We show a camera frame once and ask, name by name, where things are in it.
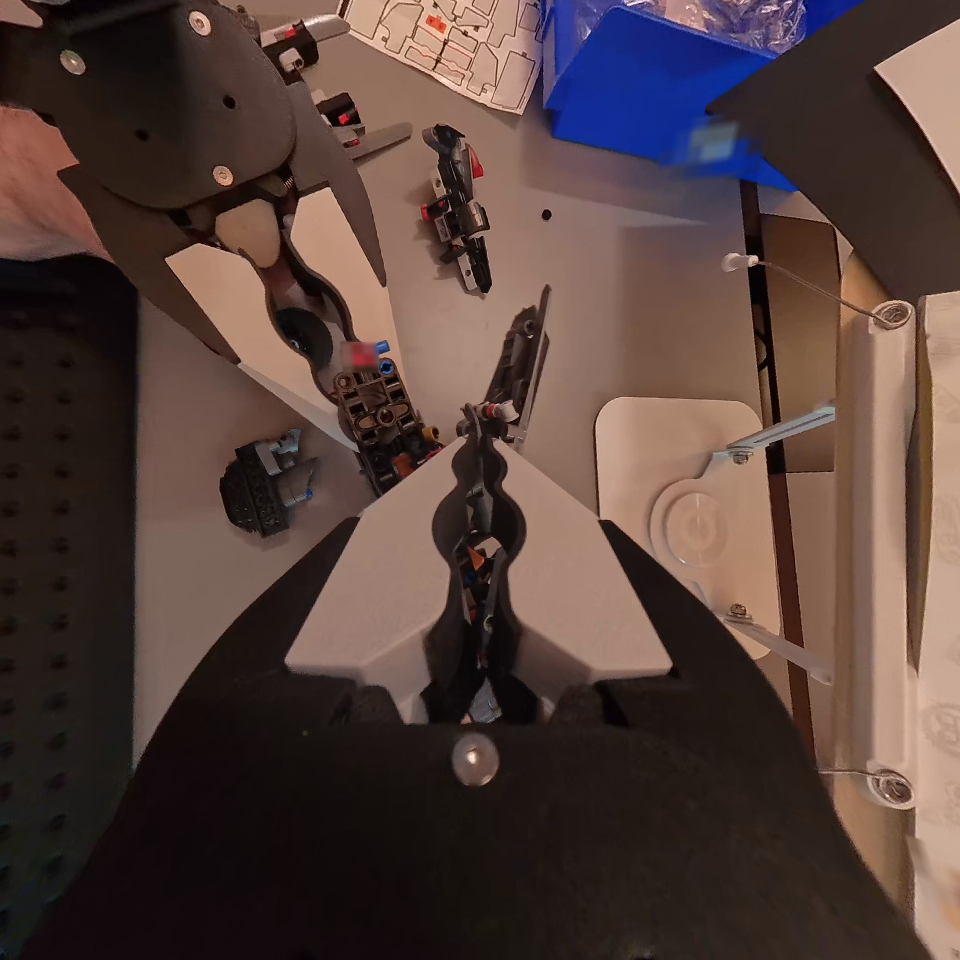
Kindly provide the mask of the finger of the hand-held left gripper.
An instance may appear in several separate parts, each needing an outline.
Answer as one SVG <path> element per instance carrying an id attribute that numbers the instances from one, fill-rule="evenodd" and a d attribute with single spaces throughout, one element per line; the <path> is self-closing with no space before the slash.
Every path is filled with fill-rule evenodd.
<path id="1" fill-rule="evenodd" d="M 222 335 L 243 373 L 328 437 L 357 450 L 339 407 L 319 384 L 314 357 L 283 334 L 271 294 L 249 258 L 193 244 L 167 256 L 166 264 Z"/>
<path id="2" fill-rule="evenodd" d="M 388 356 L 400 373 L 402 354 L 389 292 L 330 187 L 298 199 L 286 240 L 294 266 L 323 288 L 344 333 L 360 342 L 387 342 Z"/>

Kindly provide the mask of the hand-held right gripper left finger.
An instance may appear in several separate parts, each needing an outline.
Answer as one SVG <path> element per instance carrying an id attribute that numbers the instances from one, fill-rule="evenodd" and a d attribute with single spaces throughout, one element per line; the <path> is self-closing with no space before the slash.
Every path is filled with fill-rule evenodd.
<path id="1" fill-rule="evenodd" d="M 454 440 L 361 513 L 286 654 L 291 672 L 384 688 L 404 722 L 426 721 L 425 641 L 450 586 L 433 522 L 461 449 Z"/>

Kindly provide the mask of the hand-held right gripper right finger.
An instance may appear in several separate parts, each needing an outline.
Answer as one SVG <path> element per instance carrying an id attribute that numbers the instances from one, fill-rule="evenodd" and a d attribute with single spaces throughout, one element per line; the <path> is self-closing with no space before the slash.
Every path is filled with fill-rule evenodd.
<path id="1" fill-rule="evenodd" d="M 671 657 L 596 513 L 509 444 L 492 447 L 523 522 L 507 567 L 519 633 L 511 673 L 553 705 L 573 687 L 668 675 Z"/>

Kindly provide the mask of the black lego wheel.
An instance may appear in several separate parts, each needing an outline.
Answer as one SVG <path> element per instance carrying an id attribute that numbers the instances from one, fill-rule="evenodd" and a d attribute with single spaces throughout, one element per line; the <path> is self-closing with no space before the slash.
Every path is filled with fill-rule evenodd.
<path id="1" fill-rule="evenodd" d="M 289 306 L 278 309 L 274 318 L 288 346 L 305 356 L 314 370 L 323 371 L 330 366 L 333 338 L 317 314 L 304 307 Z"/>

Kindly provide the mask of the black grey lego assembly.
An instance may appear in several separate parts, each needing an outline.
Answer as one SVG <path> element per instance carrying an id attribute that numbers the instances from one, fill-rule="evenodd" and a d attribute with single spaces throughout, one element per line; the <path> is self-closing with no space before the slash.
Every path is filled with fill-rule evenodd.
<path id="1" fill-rule="evenodd" d="M 475 182 L 483 166 L 465 135 L 453 126 L 437 124 L 422 132 L 436 154 L 431 174 L 435 198 L 421 207 L 421 218 L 433 225 L 444 265 L 457 264 L 467 292 L 486 295 L 493 279 L 484 235 L 490 229 L 486 209 L 475 197 Z"/>

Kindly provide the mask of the black lego fender assembly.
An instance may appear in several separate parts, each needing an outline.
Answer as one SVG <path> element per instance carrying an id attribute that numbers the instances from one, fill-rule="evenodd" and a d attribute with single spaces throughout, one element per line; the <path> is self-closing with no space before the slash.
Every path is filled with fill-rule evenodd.
<path id="1" fill-rule="evenodd" d="M 302 456 L 303 430 L 238 447 L 219 482 L 227 519 L 269 539 L 287 532 L 295 510 L 313 497 L 316 458 Z"/>

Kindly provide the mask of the white metal stand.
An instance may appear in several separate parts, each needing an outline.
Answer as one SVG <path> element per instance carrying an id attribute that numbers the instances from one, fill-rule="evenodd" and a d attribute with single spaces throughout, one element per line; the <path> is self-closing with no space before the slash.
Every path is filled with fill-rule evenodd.
<path id="1" fill-rule="evenodd" d="M 762 428 L 738 401 L 619 397 L 594 426 L 599 514 L 719 619 L 747 654 L 774 653 L 824 686 L 833 668 L 781 634 L 766 452 L 834 407 Z"/>

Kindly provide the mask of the white sticker sheet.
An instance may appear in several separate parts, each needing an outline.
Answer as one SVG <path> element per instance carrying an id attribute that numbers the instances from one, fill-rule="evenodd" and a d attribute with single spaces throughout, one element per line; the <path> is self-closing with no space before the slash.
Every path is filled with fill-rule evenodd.
<path id="1" fill-rule="evenodd" d="M 342 1 L 351 34 L 449 90 L 522 115 L 543 62 L 540 1 Z"/>

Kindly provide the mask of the blue plastic bin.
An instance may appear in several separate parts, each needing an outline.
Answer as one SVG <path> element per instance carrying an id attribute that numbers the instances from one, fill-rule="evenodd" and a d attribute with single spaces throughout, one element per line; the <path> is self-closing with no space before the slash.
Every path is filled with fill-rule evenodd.
<path id="1" fill-rule="evenodd" d="M 796 190 L 735 122 L 707 113 L 774 54 L 620 3 L 581 39 L 579 11 L 579 2 L 546 4 L 543 104 L 555 138 L 690 176 Z"/>

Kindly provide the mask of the clear plastic bag bundle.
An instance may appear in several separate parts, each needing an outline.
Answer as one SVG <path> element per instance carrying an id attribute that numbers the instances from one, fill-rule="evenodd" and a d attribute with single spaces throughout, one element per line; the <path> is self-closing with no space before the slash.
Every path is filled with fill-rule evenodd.
<path id="1" fill-rule="evenodd" d="M 618 1 L 593 2 L 590 23 L 613 6 L 652 15 L 676 25 L 748 46 L 783 54 L 804 40 L 808 9 L 804 1 Z"/>

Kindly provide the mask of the black panel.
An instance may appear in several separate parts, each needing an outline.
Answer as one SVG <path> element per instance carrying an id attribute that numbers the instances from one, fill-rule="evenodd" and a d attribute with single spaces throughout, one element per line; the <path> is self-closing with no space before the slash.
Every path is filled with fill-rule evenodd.
<path id="1" fill-rule="evenodd" d="M 954 1 L 861 2 L 706 107 L 914 303 L 959 290 L 958 190 L 875 67 L 958 14 Z"/>

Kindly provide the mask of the white paper sheet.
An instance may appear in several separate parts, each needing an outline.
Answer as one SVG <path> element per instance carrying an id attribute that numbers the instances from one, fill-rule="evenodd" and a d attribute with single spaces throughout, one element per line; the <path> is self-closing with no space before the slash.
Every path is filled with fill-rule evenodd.
<path id="1" fill-rule="evenodd" d="M 910 114 L 959 192 L 959 20 L 873 67 Z"/>

